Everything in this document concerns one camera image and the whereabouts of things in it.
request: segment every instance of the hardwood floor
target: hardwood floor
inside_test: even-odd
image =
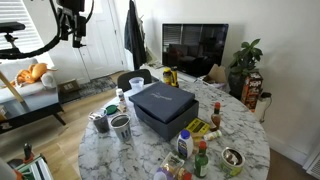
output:
[[[123,72],[111,75],[116,82]],[[63,105],[60,116],[67,123],[61,124],[52,116],[33,124],[0,135],[0,157],[5,161],[22,158],[25,142],[33,145],[35,155],[42,153],[54,179],[81,179],[78,168],[78,147],[88,124],[88,114],[115,97],[115,89],[79,101]],[[271,150],[268,180],[315,179],[305,173],[302,167]]]

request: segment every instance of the cup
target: cup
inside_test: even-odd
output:
[[[108,116],[104,109],[98,109],[89,114],[89,119],[96,126],[99,133],[106,133],[109,131]]]
[[[135,77],[129,80],[131,89],[134,93],[138,93],[143,89],[144,79],[142,77]]]
[[[128,115],[118,115],[111,120],[110,124],[120,141],[125,142],[131,138],[130,117]]]

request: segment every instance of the navy box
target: navy box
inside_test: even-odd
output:
[[[193,93],[155,83],[129,97],[137,117],[169,141],[198,116],[199,102]]]
[[[134,105],[137,117],[145,122],[149,127],[156,131],[166,141],[170,141],[176,136],[182,129],[188,126],[188,124],[196,117],[198,117],[199,102],[193,100],[189,106],[186,107],[186,111],[174,118],[169,123],[164,123],[147,112],[143,111],[138,105]]]
[[[194,98],[193,93],[158,82],[129,97],[129,100],[167,124],[184,112]]]

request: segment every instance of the black chair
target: black chair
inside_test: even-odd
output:
[[[118,88],[121,88],[123,92],[130,90],[131,85],[129,80],[134,77],[142,77],[144,79],[144,84],[152,82],[150,71],[148,69],[139,69],[120,75],[117,80]]]

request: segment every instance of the baseboard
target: baseboard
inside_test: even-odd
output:
[[[303,166],[307,159],[307,154],[296,150],[292,146],[285,144],[284,142],[271,135],[267,135],[267,138],[271,149]]]

